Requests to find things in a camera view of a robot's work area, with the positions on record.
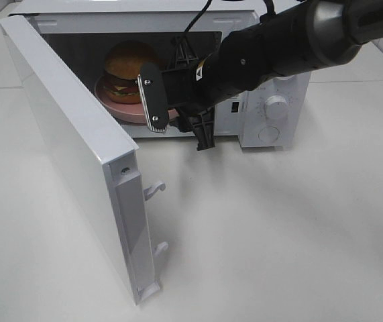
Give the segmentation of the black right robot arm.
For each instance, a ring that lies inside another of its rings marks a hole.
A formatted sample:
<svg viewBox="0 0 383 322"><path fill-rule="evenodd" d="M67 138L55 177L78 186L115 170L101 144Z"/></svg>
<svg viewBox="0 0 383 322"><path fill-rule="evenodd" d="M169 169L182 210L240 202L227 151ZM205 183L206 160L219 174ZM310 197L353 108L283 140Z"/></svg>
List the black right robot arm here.
<svg viewBox="0 0 383 322"><path fill-rule="evenodd" d="M169 111L198 150L215 145L215 107L275 78L350 62L363 44L383 38L383 1L301 1L256 25L231 32L218 49L184 68L160 70L145 63L138 88L147 127L163 133Z"/></svg>

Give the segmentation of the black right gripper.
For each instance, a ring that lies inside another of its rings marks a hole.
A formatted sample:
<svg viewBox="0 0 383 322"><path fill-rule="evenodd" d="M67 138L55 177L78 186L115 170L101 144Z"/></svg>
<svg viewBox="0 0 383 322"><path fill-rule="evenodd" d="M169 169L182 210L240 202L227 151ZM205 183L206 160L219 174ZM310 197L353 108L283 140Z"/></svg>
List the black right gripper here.
<svg viewBox="0 0 383 322"><path fill-rule="evenodd" d="M188 68L166 71L163 79L156 64L145 62L138 74L138 89L148 129L165 132L168 106L183 107L186 112L177 108L172 125L181 133L193 133L197 151L214 148L215 109L211 106L276 76L270 51L277 40L268 28L231 32L206 58Z"/></svg>

